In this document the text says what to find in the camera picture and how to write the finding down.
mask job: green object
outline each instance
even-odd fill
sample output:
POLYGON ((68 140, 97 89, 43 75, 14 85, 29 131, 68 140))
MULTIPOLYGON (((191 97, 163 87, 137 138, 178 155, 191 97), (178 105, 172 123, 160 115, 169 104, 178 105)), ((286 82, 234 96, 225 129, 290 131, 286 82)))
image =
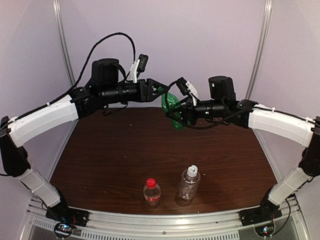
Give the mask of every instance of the green object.
MULTIPOLYGON (((163 89, 162 87, 159 87, 159 88, 158 88, 158 91, 159 91, 159 92, 161 92, 161 91, 163 91, 163 90, 164 90, 164 89, 163 89)), ((169 108, 170 108, 172 111, 181 106, 179 99, 178 99, 175 95, 171 94, 170 92, 168 92, 167 99, 168 99, 169 108)), ((168 112, 168 108, 167 108, 167 105, 166 105, 165 94, 162 94, 162 95, 161 95, 161 106, 162 106, 163 111, 164 111, 165 113, 167 113, 167 112, 168 112)), ((174 114, 178 119, 181 119, 181 114, 180 114, 180 112, 174 112, 173 114, 174 114)), ((184 129, 184 126, 183 126, 181 123, 179 123, 179 122, 177 122, 177 121, 175 121, 175 120, 172 120, 172 119, 170 119, 170 121, 171 121, 172 126, 173 126, 175 129, 177 129, 177 130, 182 130, 182 129, 184 129)))

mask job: transparent bottle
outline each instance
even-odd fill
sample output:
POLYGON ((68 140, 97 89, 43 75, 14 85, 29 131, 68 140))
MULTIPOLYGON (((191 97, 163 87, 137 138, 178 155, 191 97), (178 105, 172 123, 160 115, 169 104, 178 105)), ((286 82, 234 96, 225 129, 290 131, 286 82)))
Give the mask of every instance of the transparent bottle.
POLYGON ((154 178, 149 178, 143 188, 144 199, 150 206, 157 206, 160 203, 161 189, 154 178))
POLYGON ((197 192, 197 188, 200 183, 200 173, 198 172, 198 167, 196 165, 191 165, 182 173, 179 196, 183 200, 192 200, 197 192))

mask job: brown tabletop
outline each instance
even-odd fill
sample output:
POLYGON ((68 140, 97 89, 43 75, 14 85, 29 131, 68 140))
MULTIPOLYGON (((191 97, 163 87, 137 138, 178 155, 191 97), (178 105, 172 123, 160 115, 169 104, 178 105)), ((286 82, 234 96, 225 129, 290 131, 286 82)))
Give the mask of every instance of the brown tabletop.
POLYGON ((180 131, 160 108, 128 108, 80 120, 51 183, 72 207, 162 215, 256 206, 276 179, 250 129, 180 131), (201 182, 193 201, 185 202, 178 196, 179 182, 192 164, 201 182), (147 178, 155 178, 162 190, 155 208, 144 202, 147 178))

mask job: white wall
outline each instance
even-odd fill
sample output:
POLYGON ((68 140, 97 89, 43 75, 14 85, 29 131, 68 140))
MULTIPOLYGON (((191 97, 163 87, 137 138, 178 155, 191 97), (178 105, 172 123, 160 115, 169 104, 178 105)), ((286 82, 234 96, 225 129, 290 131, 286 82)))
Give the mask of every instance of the white wall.
MULTIPOLYGON (((273 1, 263 60, 252 99, 314 118, 320 115, 320 1, 273 1)), ((281 177, 301 159, 303 148, 262 133, 281 177)), ((320 179, 297 193, 311 239, 319 239, 320 179)))
MULTIPOLYGON (((137 56, 149 55, 141 78, 169 84, 184 76, 202 99, 208 99, 208 78, 226 75, 233 78, 237 96, 243 99, 264 5, 264 0, 68 0, 61 2, 61 12, 76 78, 94 43, 108 34, 124 32, 133 38, 137 56)), ((117 36, 102 43, 92 55, 82 85, 91 76, 92 61, 101 58, 117 58, 128 71, 130 42, 117 36)), ((160 107, 160 101, 129 106, 160 107)))
MULTIPOLYGON (((0 1, 0 35, 0 118, 21 115, 69 87, 52 1, 0 1)), ((70 128, 58 127, 25 145, 45 177, 70 128)), ((18 180, 0 178, 0 239, 14 240, 31 195, 18 180)))

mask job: bottle label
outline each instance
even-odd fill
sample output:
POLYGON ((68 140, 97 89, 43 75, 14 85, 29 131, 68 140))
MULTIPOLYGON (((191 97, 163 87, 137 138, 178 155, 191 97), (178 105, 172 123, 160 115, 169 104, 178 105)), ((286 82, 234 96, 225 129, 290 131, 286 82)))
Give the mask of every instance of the bottle label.
POLYGON ((160 199, 161 194, 158 196, 153 196, 153 197, 149 197, 149 196, 144 196, 144 197, 148 202, 156 202, 160 199))

